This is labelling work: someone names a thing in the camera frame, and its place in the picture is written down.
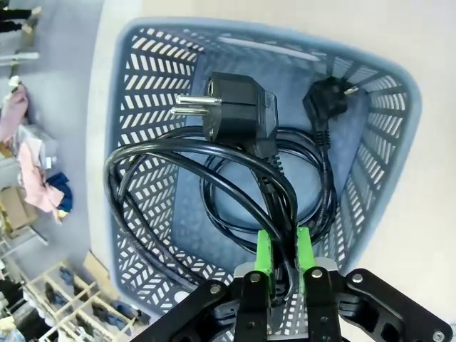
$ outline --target cardboard box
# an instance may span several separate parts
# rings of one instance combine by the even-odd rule
[[[38,219],[35,207],[25,203],[22,191],[18,187],[7,187],[0,191],[0,203],[6,213],[5,219],[13,231]]]
[[[84,267],[95,278],[101,291],[111,299],[118,299],[119,295],[109,279],[109,271],[98,261],[92,252],[89,251],[85,257]]]

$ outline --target pink clothing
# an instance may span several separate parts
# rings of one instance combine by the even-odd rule
[[[26,89],[19,84],[1,109],[0,142],[6,142],[14,136],[26,114],[28,104]]]
[[[36,151],[39,151],[40,146],[40,140],[27,138],[19,148],[17,159],[21,164],[22,182],[26,190],[25,200],[44,212],[52,212],[58,219],[57,207],[64,194],[46,183],[40,169],[36,166]]]

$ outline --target metal pin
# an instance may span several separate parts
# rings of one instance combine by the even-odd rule
[[[434,342],[443,342],[445,340],[445,335],[442,331],[436,331],[434,332],[432,339],[434,340]]]
[[[312,271],[312,277],[313,278],[321,278],[323,276],[323,272],[320,271],[319,269],[314,269]]]
[[[219,105],[221,102],[221,99],[210,96],[178,95],[176,98],[178,105]]]
[[[206,108],[193,108],[193,107],[173,107],[170,110],[170,113],[173,115],[196,115],[203,116],[208,114]]]
[[[343,93],[345,95],[351,95],[353,93],[356,93],[358,90],[359,90],[359,88],[355,85],[354,87],[351,87],[351,88],[345,90]]]
[[[355,274],[352,278],[353,280],[353,283],[361,283],[363,281],[363,276],[361,276],[360,274]]]

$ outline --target plug prong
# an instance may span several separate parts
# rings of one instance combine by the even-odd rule
[[[221,102],[221,99],[210,96],[178,95],[176,98],[178,105],[219,105]]]
[[[208,114],[206,108],[194,108],[194,107],[173,107],[170,110],[173,115],[196,115],[203,116]]]

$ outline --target shoe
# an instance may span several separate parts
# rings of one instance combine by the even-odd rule
[[[22,25],[22,31],[27,34],[32,34],[33,33],[33,28],[29,26],[28,24]]]

